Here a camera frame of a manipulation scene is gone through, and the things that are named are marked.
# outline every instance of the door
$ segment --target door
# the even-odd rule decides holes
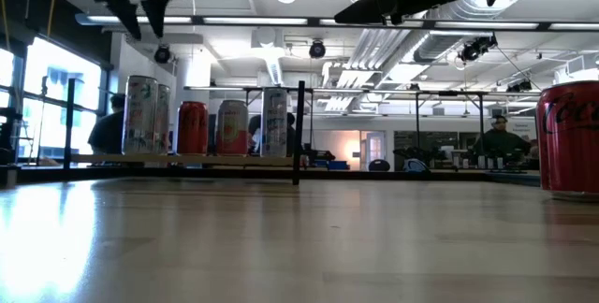
[[[366,170],[371,161],[385,159],[385,133],[371,132],[366,135]]]

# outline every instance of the can lid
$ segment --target can lid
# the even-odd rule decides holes
[[[240,100],[224,100],[223,104],[239,104],[239,105],[245,106],[245,102],[240,101]]]

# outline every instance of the security camera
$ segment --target security camera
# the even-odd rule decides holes
[[[170,53],[170,49],[168,45],[159,45],[156,53],[153,55],[153,58],[159,64],[167,64],[171,58],[172,54]]]
[[[325,48],[325,44],[322,43],[322,40],[314,40],[312,42],[312,46],[310,47],[310,57],[313,59],[320,59],[325,56],[327,53],[327,49]]]

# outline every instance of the person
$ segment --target person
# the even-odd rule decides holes
[[[287,112],[287,157],[293,156],[293,148],[296,145],[296,129],[293,124],[296,117],[291,112]]]
[[[260,153],[260,136],[262,136],[262,132],[260,131],[261,123],[262,117],[260,115],[256,115],[250,119],[248,124],[247,141],[249,154]]]
[[[123,142],[124,94],[110,98],[112,113],[100,119],[87,142],[95,154],[121,154]]]
[[[493,128],[483,136],[483,143],[480,138],[476,141],[474,149],[476,155],[483,154],[482,144],[485,146],[485,154],[494,153],[495,155],[514,154],[520,150],[527,154],[531,149],[531,143],[520,138],[516,134],[507,132],[507,119],[504,116],[495,116],[492,120]]]

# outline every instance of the wooden table surface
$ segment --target wooden table surface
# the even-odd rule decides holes
[[[479,182],[122,179],[0,193],[2,302],[597,302],[599,208]]]

